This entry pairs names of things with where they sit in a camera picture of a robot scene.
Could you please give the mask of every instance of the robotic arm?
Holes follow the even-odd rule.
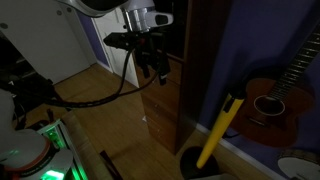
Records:
[[[153,0],[57,0],[68,4],[87,16],[101,17],[120,7],[128,31],[148,32],[151,28],[169,25],[173,16],[155,10]]]
[[[138,34],[147,34],[154,27],[169,25],[173,22],[171,14],[155,10],[153,0],[56,1],[68,4],[91,17],[101,17],[114,8],[120,7],[129,39],[132,39],[132,33],[136,33],[136,37],[139,36]],[[12,129],[13,99],[9,92],[2,89],[0,89],[0,105],[0,164],[7,170],[20,174],[18,179],[32,180],[40,179],[43,173],[50,169],[66,171],[71,166],[72,153],[69,150],[56,150],[46,137],[33,130],[14,131]]]

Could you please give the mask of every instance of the guitar sound hole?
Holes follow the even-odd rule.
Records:
[[[285,106],[282,101],[268,96],[260,96],[254,101],[255,108],[262,114],[277,116],[283,113]]]

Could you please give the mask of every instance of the yellow pole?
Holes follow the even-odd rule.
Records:
[[[220,114],[218,115],[218,118],[211,130],[211,134],[206,142],[206,145],[204,146],[201,155],[198,159],[197,168],[199,169],[201,169],[205,165],[209,157],[212,155],[213,150],[216,148],[217,144],[219,143],[219,140],[222,138],[223,134],[227,130],[228,126],[230,125],[233,117],[236,115],[244,99],[234,99],[234,102],[232,103],[229,111],[226,112],[224,108],[230,101],[232,101],[232,96],[228,94],[220,111]]]

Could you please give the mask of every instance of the white cabinet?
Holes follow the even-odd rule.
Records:
[[[96,62],[74,9],[54,0],[1,0],[0,30],[54,83]]]

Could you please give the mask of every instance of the wooden cabinet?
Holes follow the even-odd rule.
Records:
[[[141,98],[150,135],[175,154],[201,116],[231,0],[173,2],[175,23],[167,36],[171,72],[164,86],[155,80]],[[140,86],[150,81],[137,66],[136,72]]]
[[[169,58],[169,64],[171,72],[166,84],[161,86],[156,78],[149,87],[141,91],[141,98],[150,135],[175,153],[183,62],[181,59]],[[140,86],[150,81],[151,78],[145,78],[137,66],[136,72]]]

